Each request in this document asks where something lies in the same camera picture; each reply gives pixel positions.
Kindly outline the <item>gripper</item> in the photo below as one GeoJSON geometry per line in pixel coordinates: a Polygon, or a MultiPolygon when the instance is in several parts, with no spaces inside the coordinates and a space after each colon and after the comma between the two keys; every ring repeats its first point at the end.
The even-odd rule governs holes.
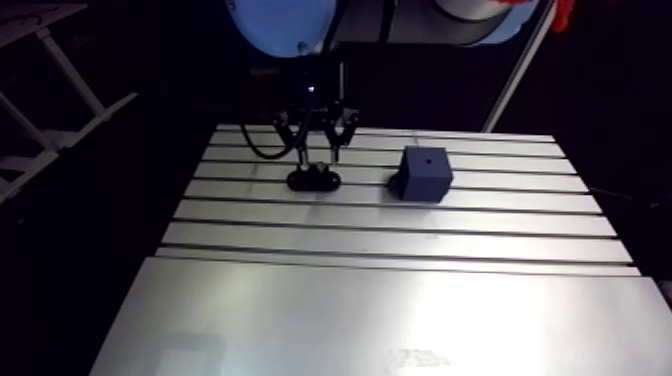
{"type": "Polygon", "coordinates": [[[282,112],[272,125],[283,142],[283,149],[271,155],[281,159],[292,151],[298,164],[308,164],[306,146],[311,119],[319,118],[319,129],[329,143],[332,164],[340,160],[340,149],[348,146],[360,123],[360,111],[346,107],[339,94],[340,73],[330,58],[307,56],[289,59],[282,65],[282,112]]]}

